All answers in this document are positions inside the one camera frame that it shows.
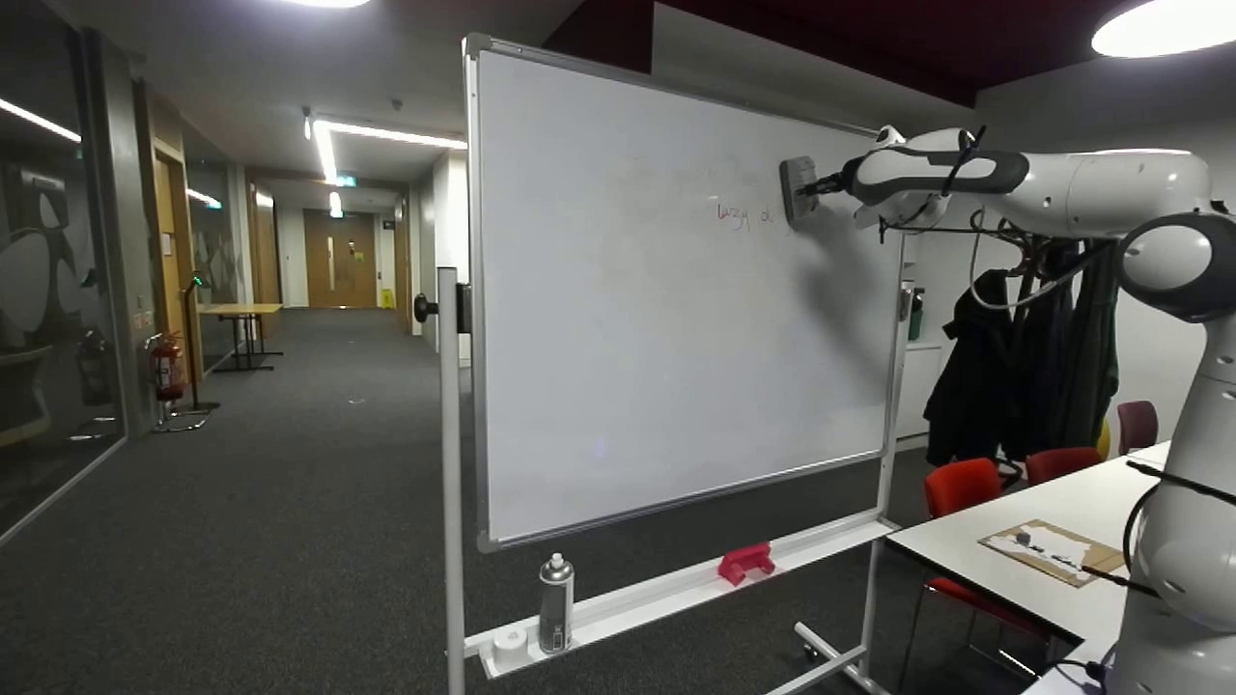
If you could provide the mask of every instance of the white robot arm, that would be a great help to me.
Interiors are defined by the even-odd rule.
[[[883,227],[904,227],[931,198],[970,194],[1022,234],[1116,239],[1126,293],[1205,323],[1205,364],[1133,552],[1133,583],[1151,589],[1126,589],[1104,686],[1236,690],[1236,225],[1210,200],[1210,166],[1185,150],[1019,155],[976,144],[970,131],[900,139],[883,126],[831,179],[806,180],[806,161],[785,161],[788,215],[803,225],[822,194],[851,194],[889,213]]]

